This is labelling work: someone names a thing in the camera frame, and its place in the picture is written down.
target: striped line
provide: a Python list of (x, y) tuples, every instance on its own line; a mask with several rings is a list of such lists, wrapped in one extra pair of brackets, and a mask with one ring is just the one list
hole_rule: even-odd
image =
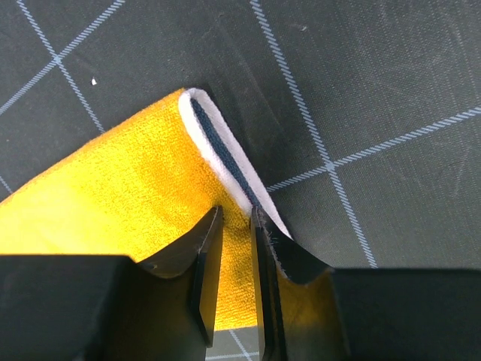
[[(394, 147), (395, 145), (412, 141), (413, 139), (419, 138), (423, 135), (427, 135), (432, 132), (436, 132), (438, 130), (447, 128), (449, 126), (462, 123), (465, 120), (472, 119), (479, 115), (481, 115), (481, 107), (475, 107), (473, 109), (470, 109), (469, 111), (456, 114), (454, 117), (449, 117), (444, 120), (434, 122), (430, 126), (423, 126), (422, 128), (413, 130), (412, 132), (408, 132), (404, 135), (393, 138), (389, 141), (384, 141), (383, 143), (374, 145), (373, 147), (366, 148), (364, 150), (361, 150), (360, 152), (351, 154), (350, 156), (345, 156), (344, 158), (336, 160), (334, 162), (334, 166), (336, 168), (341, 167), (342, 165), (355, 162), (356, 160), (366, 158), (368, 156), (372, 156), (373, 154), (376, 154), (376, 153), (379, 153), (380, 151)], [(326, 173), (326, 172), (327, 172), (327, 169), (325, 167), (316, 168), (316, 169), (313, 169), (312, 171), (306, 171), (305, 173), (296, 175), (295, 177), (292, 177), (292, 178), (283, 180), (282, 182), (279, 182), (277, 184), (274, 184), (273, 186), (268, 187), (267, 190), (268, 192), (272, 193), (272, 192), (275, 192), (276, 190), (280, 190), (292, 184), (305, 181), (306, 179), (309, 179), (311, 177), (314, 177), (316, 175)]]
[[(259, 352), (249, 352), (249, 356), (259, 356)], [(207, 356), (205, 359), (206, 361), (211, 359), (239, 359), (241, 357), (245, 357), (243, 353), (234, 353), (232, 355), (220, 355), (220, 356)]]
[[(111, 6), (107, 8), (97, 19), (93, 21), (89, 26), (85, 28), (67, 47), (59, 53), (60, 60), (64, 59), (69, 53), (72, 52), (78, 45), (82, 43), (89, 35), (93, 33), (105, 20), (107, 20), (115, 11), (117, 11), (126, 1), (116, 0)], [(57, 66), (56, 60), (51, 60), (42, 70), (38, 72), (27, 84), (22, 86), (18, 92), (16, 92), (10, 99), (0, 107), (0, 116), (11, 107), (18, 99), (24, 96), (30, 88), (32, 88), (41, 78), (47, 75), (50, 70)]]
[(329, 157), (328, 151), (324, 145), (324, 142), (321, 139), (316, 124), (314, 123), (310, 115), (309, 108), (307, 107), (304, 97), (302, 96), (301, 91), (298, 88), (297, 82), (292, 75), (286, 57), (284, 56), (283, 51), (280, 49), (279, 43), (277, 42), (277, 39), (272, 32), (272, 28), (269, 25), (267, 18), (265, 17), (262, 6), (260, 5), (259, 0), (250, 0), (250, 5), (254, 11), (254, 14), (256, 15), (259, 25), (261, 26), (262, 32), (264, 33), (264, 36), (268, 41), (274, 58), (279, 65), (280, 71), (287, 82), (287, 86), (291, 90), (292, 97), (294, 98), (295, 103), (298, 106), (299, 111), (301, 112), (301, 116), (306, 124), (307, 130), (310, 133), (310, 136), (313, 139), (317, 150), (319, 151), (322, 161), (325, 164), (325, 168), (329, 173), (329, 177), (331, 178), (332, 183), (334, 184), (334, 188), (339, 195), (340, 202), (343, 205), (344, 210), (346, 211), (349, 221), (351, 222), (352, 229), (354, 230), (354, 233), (356, 234), (359, 243), (361, 244), (362, 250), (364, 251), (366, 258), (368, 259), (368, 263), (371, 268), (377, 268), (377, 263), (374, 259), (371, 248), (369, 247), (368, 241), (362, 231), (362, 228), (359, 225), (359, 221), (357, 219), (357, 216), (355, 215), (354, 210), (352, 209), (349, 199), (347, 198), (346, 191), (342, 183), (340, 182), (339, 177), (337, 176), (337, 173), (335, 171), (335, 165)]
[(7, 182), (5, 182), (5, 180), (2, 178), (2, 176), (0, 175), (0, 183), (3, 185), (3, 187), (5, 187), (5, 189), (10, 193), (12, 194), (12, 189), (10, 188), (10, 186), (8, 186)]
[(54, 62), (59, 66), (61, 72), (64, 74), (65, 78), (67, 79), (68, 83), (70, 84), (71, 88), (73, 89), (74, 93), (77, 95), (77, 97), (80, 100), (80, 103), (82, 103), (83, 107), (85, 108), (86, 112), (90, 115), (92, 118), (92, 121), (94, 122), (95, 126), (97, 126), (97, 129), (100, 131), (100, 133), (104, 133), (104, 127), (102, 124), (98, 121), (97, 116), (93, 112), (92, 108), (90, 107), (89, 103), (83, 96), (82, 92), (78, 88), (77, 84), (74, 82), (74, 79), (72, 76), (68, 73), (67, 69), (65, 66), (62, 64), (62, 60), (59, 58), (59, 56), (55, 53), (55, 50), (53, 49), (52, 45), (48, 41), (47, 37), (45, 36), (44, 32), (40, 29), (40, 26), (38, 26), (37, 22), (33, 18), (33, 16), (30, 14), (29, 9), (23, 4), (23, 0), (17, 0), (17, 4), (20, 6), (22, 9), (22, 12), (25, 14), (27, 19), (30, 22), (30, 25), (32, 25), (32, 28), (35, 30), (37, 33), (38, 37), (44, 43), (44, 46), (47, 48), (48, 52), (52, 56)]
[(240, 350), (242, 351), (242, 355), (249, 361), (253, 361), (253, 359), (250, 358), (249, 353), (244, 348), (244, 345), (241, 343), (241, 340), (239, 340), (238, 336), (235, 334), (234, 330), (230, 329), (229, 332), (231, 333), (231, 336), (234, 339), (235, 343), (239, 346)]

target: folded towel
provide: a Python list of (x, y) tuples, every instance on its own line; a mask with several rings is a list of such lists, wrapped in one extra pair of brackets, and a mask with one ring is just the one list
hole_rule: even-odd
[(256, 324), (249, 214), (288, 234), (207, 93), (179, 90), (89, 142), (0, 204), (0, 253), (126, 254), (135, 261), (224, 207), (216, 329)]

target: white trim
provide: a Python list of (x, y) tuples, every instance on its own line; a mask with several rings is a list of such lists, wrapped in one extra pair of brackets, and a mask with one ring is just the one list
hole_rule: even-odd
[(228, 169), (224, 166), (224, 163), (222, 160), (220, 160), (219, 156), (217, 156), (217, 153), (212, 148), (212, 145), (208, 141), (207, 136), (205, 135), (204, 130), (202, 129), (202, 126), (195, 115), (195, 111), (190, 102), (191, 99), (196, 100), (204, 109), (206, 115), (209, 117), (214, 129), (216, 130), (217, 135), (227, 147), (240, 171), (242, 171), (244, 174), (247, 183), (250, 185), (251, 190), (261, 203), (264, 211), (276, 223), (277, 227), (285, 235), (290, 237), (286, 225), (280, 219), (280, 216), (277, 213), (276, 206), (272, 202), (271, 196), (269, 196), (269, 193), (265, 189), (264, 184), (262, 184), (262, 181), (257, 175), (256, 170), (250, 164), (250, 161), (242, 150), (241, 145), (237, 142), (231, 130), (227, 126), (227, 123), (224, 121), (219, 109), (204, 90), (192, 88), (186, 90), (180, 95), (179, 112), (190, 138), (194, 141), (194, 144), (201, 152), (202, 157), (207, 161), (213, 172), (217, 175), (221, 183), (228, 190), (234, 200), (239, 204), (244, 213), (250, 215), (252, 205), (250, 204), (249, 199), (246, 197), (242, 187), (235, 180), (231, 172), (228, 171)]

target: yellow towel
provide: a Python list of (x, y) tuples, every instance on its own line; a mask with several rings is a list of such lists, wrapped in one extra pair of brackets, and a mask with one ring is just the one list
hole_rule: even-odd
[(252, 326), (249, 219), (186, 131), (181, 93), (89, 142), (2, 202), (0, 253), (112, 253), (140, 261), (222, 205), (216, 329)]

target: dark blue stripe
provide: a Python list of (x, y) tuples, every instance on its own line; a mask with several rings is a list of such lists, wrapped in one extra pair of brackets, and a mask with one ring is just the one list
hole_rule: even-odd
[(205, 135), (207, 136), (207, 139), (212, 145), (212, 148), (217, 153), (217, 156), (219, 156), (224, 166), (228, 169), (228, 171), (231, 172), (232, 176), (239, 183), (240, 187), (246, 194), (251, 204), (255, 205), (256, 207), (261, 207), (261, 203), (254, 194), (252, 188), (247, 182), (247, 179), (244, 177), (244, 174), (237, 166), (237, 163), (232, 157), (231, 152), (228, 151), (227, 147), (222, 142), (216, 130), (214, 129), (212, 122), (209, 119), (209, 116), (205, 113), (202, 106), (196, 100), (191, 99), (190, 102), (194, 109), (195, 115), (197, 116), (197, 119), (201, 124)]

